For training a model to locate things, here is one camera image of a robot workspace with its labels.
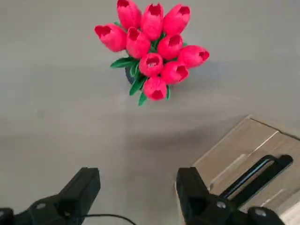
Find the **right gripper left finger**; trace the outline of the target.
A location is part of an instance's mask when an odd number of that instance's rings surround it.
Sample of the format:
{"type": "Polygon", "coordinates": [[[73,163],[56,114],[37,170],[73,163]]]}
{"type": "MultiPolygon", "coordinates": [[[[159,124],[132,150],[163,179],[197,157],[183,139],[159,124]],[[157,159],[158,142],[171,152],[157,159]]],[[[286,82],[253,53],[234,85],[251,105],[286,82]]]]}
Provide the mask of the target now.
{"type": "Polygon", "coordinates": [[[81,168],[56,195],[35,201],[27,210],[15,214],[0,209],[2,225],[81,225],[94,203],[101,183],[97,168],[81,168]]]}

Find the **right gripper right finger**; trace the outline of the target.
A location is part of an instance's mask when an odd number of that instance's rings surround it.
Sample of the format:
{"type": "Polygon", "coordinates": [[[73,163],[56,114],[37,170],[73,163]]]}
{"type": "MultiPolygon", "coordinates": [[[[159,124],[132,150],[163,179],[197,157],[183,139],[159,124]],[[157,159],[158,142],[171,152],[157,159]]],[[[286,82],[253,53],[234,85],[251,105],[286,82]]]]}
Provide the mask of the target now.
{"type": "Polygon", "coordinates": [[[240,211],[232,201],[211,194],[195,167],[179,168],[176,190],[186,225],[283,225],[272,210],[251,207],[240,211]]]}

